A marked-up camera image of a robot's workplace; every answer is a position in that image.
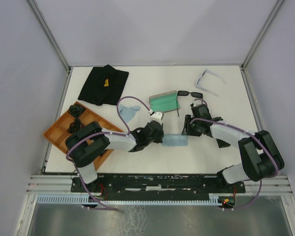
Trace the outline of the blue cleaning cloth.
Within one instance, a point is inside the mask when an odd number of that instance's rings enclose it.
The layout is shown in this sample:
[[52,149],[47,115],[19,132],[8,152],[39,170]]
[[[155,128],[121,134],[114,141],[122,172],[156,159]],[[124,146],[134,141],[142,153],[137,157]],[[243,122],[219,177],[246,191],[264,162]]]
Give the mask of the blue cleaning cloth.
[[188,145],[188,137],[181,134],[165,134],[162,140],[164,147],[185,147]]

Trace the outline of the grey glasses case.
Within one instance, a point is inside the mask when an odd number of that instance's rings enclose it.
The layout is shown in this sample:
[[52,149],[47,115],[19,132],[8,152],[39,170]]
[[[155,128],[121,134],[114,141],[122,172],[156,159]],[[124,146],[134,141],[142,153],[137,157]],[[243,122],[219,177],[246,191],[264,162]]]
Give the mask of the grey glasses case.
[[149,105],[155,112],[168,113],[179,110],[180,105],[177,101],[177,90],[150,96]]

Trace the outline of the black sunglasses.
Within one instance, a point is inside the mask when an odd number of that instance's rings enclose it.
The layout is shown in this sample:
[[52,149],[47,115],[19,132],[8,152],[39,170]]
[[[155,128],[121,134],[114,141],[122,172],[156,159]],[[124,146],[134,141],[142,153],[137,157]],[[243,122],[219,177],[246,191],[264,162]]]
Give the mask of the black sunglasses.
[[177,110],[177,114],[179,116],[179,103],[178,103],[178,97],[179,96],[188,96],[191,95],[193,98],[197,98],[197,99],[203,99],[203,94],[200,92],[189,92],[189,91],[185,91],[185,90],[178,90],[177,91],[177,96],[176,96],[176,110]]

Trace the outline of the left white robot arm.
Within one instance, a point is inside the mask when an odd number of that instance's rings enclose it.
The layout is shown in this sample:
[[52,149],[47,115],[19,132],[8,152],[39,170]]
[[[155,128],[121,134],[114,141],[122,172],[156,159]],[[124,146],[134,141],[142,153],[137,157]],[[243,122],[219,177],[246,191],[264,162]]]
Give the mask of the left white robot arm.
[[67,157],[71,158],[82,178],[82,187],[89,192],[99,186],[94,160],[106,150],[120,149],[127,152],[142,151],[151,143],[162,143],[163,124],[152,120],[129,134],[107,130],[98,122],[91,122],[65,140]]

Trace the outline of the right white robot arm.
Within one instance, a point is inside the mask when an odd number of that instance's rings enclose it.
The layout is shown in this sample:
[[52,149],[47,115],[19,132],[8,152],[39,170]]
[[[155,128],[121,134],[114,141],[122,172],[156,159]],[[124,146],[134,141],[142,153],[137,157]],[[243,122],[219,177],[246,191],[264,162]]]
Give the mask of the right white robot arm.
[[285,167],[285,162],[271,134],[266,130],[252,132],[212,118],[206,104],[190,105],[192,115],[186,115],[182,135],[214,138],[219,148],[234,146],[239,150],[241,163],[217,173],[216,188],[228,192],[234,183],[275,177]]

